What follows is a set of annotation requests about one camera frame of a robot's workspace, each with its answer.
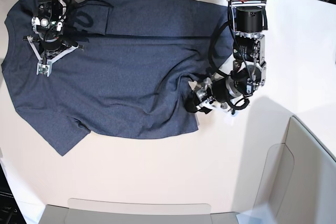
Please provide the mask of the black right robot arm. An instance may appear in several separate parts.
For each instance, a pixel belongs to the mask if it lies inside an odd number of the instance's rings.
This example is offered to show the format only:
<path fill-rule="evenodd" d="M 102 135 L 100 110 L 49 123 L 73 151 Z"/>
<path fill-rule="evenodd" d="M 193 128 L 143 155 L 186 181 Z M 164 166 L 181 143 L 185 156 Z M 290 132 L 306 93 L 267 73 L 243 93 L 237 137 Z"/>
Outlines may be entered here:
<path fill-rule="evenodd" d="M 31 19 L 36 36 L 25 36 L 38 62 L 36 74 L 50 76 L 53 64 L 83 46 L 64 36 L 63 28 L 72 0 L 37 0 L 37 11 Z"/>

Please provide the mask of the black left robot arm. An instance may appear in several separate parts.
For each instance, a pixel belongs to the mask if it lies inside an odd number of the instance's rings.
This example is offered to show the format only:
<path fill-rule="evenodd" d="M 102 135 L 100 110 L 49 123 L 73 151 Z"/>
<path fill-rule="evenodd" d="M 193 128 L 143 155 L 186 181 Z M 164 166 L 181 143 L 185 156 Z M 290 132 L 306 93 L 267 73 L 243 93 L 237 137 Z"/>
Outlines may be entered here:
<path fill-rule="evenodd" d="M 189 113 L 222 111 L 235 116 L 266 81 L 265 37 L 268 29 L 267 0 L 227 0 L 227 21 L 216 28 L 208 49 L 211 68 L 220 77 L 198 83 L 185 101 Z M 224 73 L 215 64 L 216 45 L 228 30 L 233 39 L 233 69 Z"/>

